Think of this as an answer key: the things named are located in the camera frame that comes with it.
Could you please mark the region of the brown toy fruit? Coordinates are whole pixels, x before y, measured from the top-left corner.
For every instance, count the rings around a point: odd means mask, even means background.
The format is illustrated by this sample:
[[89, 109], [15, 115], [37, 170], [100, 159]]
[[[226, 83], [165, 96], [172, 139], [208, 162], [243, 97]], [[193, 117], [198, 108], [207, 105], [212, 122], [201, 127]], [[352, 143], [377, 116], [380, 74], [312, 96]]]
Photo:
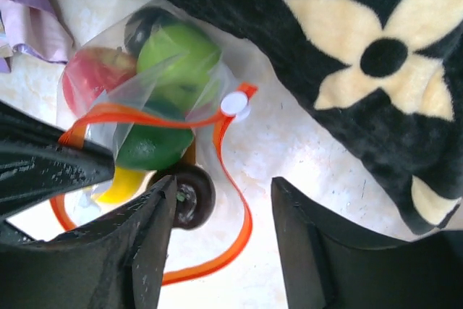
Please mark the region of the brown toy fruit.
[[192, 141], [179, 162], [193, 166], [196, 165], [196, 140]]

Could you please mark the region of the red toy apple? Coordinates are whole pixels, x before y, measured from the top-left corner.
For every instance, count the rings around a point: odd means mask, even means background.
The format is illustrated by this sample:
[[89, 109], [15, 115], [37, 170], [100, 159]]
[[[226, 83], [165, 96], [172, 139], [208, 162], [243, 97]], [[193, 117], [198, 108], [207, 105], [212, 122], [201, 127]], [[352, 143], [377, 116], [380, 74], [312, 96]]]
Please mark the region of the red toy apple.
[[64, 99], [72, 113], [83, 115], [102, 92], [134, 77], [136, 63], [121, 48], [90, 47], [78, 51], [62, 75]]

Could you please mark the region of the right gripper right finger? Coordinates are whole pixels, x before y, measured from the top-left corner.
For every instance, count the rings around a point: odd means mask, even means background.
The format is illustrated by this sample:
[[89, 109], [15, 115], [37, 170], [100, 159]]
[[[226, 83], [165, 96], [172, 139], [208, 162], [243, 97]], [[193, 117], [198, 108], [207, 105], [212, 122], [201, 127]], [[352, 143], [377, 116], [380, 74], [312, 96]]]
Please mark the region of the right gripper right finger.
[[462, 232], [414, 242], [366, 229], [282, 177], [273, 220], [290, 308], [460, 308]]

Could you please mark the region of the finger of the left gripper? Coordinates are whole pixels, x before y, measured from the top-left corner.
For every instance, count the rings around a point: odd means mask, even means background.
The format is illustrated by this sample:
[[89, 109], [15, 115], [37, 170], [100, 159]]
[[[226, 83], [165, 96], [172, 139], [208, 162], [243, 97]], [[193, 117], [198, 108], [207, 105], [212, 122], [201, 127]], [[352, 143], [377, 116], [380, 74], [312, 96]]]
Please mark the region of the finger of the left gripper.
[[1, 103], [1, 216], [10, 217], [61, 193], [114, 176], [109, 149], [85, 141], [59, 144], [64, 132]]

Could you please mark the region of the dark green toy lime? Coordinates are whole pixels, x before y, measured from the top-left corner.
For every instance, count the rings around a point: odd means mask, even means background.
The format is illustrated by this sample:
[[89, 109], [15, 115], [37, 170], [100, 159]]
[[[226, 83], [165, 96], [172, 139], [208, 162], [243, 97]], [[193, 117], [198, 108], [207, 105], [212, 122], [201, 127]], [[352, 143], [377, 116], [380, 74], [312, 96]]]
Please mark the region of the dark green toy lime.
[[136, 171], [154, 171], [178, 162], [194, 140], [193, 131], [134, 124], [119, 124], [115, 139], [120, 146], [116, 165]]

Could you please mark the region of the light green toy fruit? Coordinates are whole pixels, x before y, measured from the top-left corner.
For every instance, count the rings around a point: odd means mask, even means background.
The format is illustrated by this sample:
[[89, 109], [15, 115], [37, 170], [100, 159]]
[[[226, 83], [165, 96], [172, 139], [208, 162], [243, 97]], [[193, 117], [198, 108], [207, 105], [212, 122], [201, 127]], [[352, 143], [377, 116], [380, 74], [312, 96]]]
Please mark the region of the light green toy fruit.
[[200, 107], [217, 94], [221, 86], [212, 74], [221, 49], [203, 31], [183, 23], [161, 27], [143, 45], [137, 73], [167, 63], [159, 75], [152, 97], [164, 97], [183, 112]]

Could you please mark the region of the dark mangosteen toy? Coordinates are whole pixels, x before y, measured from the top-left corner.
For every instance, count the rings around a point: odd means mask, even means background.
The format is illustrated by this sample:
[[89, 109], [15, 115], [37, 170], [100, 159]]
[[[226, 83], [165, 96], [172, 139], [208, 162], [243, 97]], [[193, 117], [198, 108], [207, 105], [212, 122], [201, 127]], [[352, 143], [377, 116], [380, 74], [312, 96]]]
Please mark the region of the dark mangosteen toy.
[[216, 204], [216, 189], [210, 175], [199, 166], [177, 163], [153, 174], [147, 187], [167, 175], [177, 178], [177, 205], [173, 228], [192, 230], [204, 225]]

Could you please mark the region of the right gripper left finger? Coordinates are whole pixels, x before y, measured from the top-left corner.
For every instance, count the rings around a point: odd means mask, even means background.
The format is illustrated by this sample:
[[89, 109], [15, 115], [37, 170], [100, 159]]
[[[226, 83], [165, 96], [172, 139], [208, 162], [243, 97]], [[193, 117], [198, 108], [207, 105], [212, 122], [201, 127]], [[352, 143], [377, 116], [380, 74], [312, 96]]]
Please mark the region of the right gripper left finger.
[[49, 242], [1, 245], [1, 307], [156, 308], [176, 189], [165, 177]]

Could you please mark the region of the clear zip bag orange zipper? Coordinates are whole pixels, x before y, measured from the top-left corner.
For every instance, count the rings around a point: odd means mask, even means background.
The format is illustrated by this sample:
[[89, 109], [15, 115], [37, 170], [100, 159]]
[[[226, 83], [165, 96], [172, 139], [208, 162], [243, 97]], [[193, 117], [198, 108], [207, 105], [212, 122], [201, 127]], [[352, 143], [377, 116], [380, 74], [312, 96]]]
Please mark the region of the clear zip bag orange zipper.
[[[150, 1], [141, 9], [120, 20], [88, 41], [90, 47], [121, 48], [136, 61], [152, 33], [161, 27], [183, 23], [203, 31], [221, 49], [219, 63], [212, 74], [221, 86], [214, 99], [183, 112], [164, 97], [153, 98], [156, 75], [167, 67], [157, 64], [144, 73], [104, 91], [83, 115], [76, 116], [64, 99], [62, 75], [59, 81], [57, 122], [67, 129], [67, 145], [82, 145], [86, 140], [108, 148], [115, 166], [120, 146], [116, 128], [134, 124], [175, 129], [190, 128], [196, 140], [196, 166], [211, 177], [216, 189], [216, 204], [209, 220], [197, 229], [174, 229], [170, 236], [163, 283], [175, 284], [198, 279], [228, 266], [245, 248], [252, 234], [252, 215], [243, 191], [226, 168], [224, 143], [250, 113], [250, 100], [257, 93], [252, 80], [261, 73], [255, 58], [255, 46], [218, 28], [196, 20], [164, 1]], [[145, 179], [135, 195], [120, 204], [98, 203], [91, 195], [107, 188], [113, 179], [52, 198], [52, 211], [63, 229], [73, 231], [83, 224], [112, 212], [134, 200], [146, 190], [151, 176]]]

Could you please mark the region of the yellow toy lemon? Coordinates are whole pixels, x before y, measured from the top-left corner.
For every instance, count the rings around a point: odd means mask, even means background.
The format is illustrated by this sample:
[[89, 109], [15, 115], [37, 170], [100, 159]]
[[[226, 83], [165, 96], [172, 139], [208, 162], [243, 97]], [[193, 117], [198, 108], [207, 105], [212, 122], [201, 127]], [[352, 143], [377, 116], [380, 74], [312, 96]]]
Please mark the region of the yellow toy lemon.
[[91, 197], [98, 203], [123, 203], [137, 193], [145, 176], [146, 172], [117, 166], [111, 184], [107, 188], [98, 188]]

